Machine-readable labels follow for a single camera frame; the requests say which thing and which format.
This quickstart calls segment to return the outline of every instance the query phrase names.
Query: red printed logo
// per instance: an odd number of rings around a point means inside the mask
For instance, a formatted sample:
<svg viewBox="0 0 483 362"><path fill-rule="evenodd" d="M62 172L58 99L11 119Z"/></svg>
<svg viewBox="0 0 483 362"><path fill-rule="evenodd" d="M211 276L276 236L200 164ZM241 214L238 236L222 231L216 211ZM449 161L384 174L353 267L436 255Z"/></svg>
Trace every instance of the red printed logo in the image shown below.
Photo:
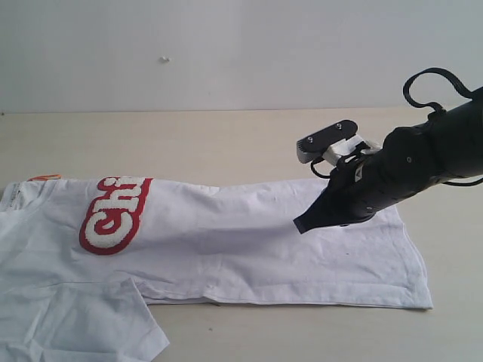
<svg viewBox="0 0 483 362"><path fill-rule="evenodd" d="M82 247L97 255L112 255L125 249L139 229L151 181L141 177L102 179L97 188L105 193L91 202L82 223Z"/></svg>

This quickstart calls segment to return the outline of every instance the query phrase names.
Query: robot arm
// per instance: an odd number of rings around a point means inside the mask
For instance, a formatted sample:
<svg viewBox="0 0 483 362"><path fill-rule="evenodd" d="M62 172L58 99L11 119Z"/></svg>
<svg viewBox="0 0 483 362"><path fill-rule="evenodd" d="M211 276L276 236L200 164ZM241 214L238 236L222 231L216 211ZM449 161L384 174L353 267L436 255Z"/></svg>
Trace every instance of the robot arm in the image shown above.
<svg viewBox="0 0 483 362"><path fill-rule="evenodd" d="M409 89L424 73L443 75L456 91L471 99L446 111L438 103L415 102ZM483 87L473 92L447 70L430 68L411 77L403 88L405 99L417 108L432 107L425 123L397 127L380 149L356 134L357 125L341 121L297 143L302 163L329 183L309 209L294 220L300 233L311 229L365 222L378 211L397 204L430 186L474 186L455 183L483 174ZM329 176L314 166L328 161L334 166Z"/></svg>

